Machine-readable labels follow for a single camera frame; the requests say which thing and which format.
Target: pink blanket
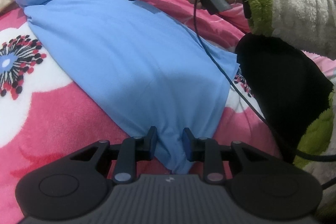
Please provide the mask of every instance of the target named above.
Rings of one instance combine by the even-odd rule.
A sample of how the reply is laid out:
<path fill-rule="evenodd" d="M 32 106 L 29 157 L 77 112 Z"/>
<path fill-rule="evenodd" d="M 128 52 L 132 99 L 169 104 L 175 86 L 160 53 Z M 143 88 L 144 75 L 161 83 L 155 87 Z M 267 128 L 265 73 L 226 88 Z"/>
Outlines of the pink blanket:
<path fill-rule="evenodd" d="M 186 0 L 143 1 L 194 28 L 193 7 Z M 242 14 L 238 17 L 246 24 Z M 230 50 L 244 35 L 225 15 L 210 16 L 200 10 L 197 24 L 202 37 Z M 10 53 L 20 56 L 12 62 L 4 57 Z M 127 135 L 60 69 L 31 32 L 21 9 L 0 17 L 0 62 L 11 72 L 9 78 L 0 76 L 0 222 L 14 224 L 22 218 L 14 196 L 22 176 L 99 139 L 121 143 Z M 259 109 L 239 73 L 235 83 Z M 214 138 L 220 144 L 240 140 L 279 155 L 268 128 L 234 90 L 229 92 Z M 191 172 L 200 174 L 201 165 L 195 164 Z M 140 162 L 138 173 L 169 171 L 155 159 Z"/>

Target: fleece sleeve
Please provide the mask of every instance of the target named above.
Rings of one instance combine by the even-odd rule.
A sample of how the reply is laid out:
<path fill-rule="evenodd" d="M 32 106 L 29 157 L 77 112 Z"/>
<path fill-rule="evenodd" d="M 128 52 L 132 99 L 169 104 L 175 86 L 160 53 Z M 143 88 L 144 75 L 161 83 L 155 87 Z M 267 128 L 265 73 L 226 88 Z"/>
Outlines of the fleece sleeve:
<path fill-rule="evenodd" d="M 251 32 L 336 59 L 336 0 L 246 0 Z"/>

